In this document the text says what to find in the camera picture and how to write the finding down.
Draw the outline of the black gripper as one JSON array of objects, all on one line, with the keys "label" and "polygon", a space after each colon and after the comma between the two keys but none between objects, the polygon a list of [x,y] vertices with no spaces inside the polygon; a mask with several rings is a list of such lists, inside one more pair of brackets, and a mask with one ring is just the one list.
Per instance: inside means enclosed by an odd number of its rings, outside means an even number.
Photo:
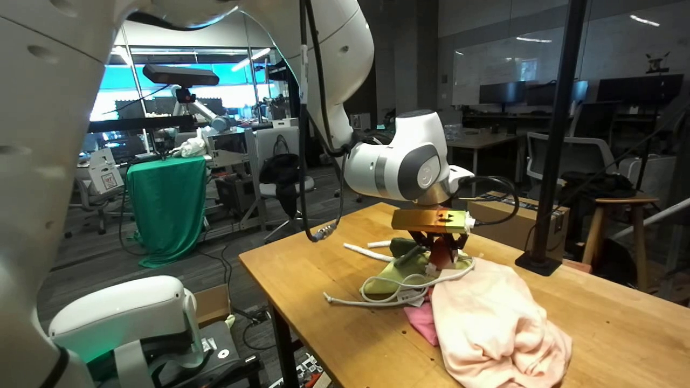
[{"label": "black gripper", "polygon": [[430,263],[437,270],[453,267],[459,259],[459,242],[451,232],[412,231],[412,240],[431,251]]}]

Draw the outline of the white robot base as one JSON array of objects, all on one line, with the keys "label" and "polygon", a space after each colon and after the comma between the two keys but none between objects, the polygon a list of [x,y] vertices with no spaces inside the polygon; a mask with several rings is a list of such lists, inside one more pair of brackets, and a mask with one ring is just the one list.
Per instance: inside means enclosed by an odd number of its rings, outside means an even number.
[{"label": "white robot base", "polygon": [[82,295],[53,319],[51,335],[84,361],[96,385],[107,388],[172,388],[210,361],[196,297],[172,276]]}]

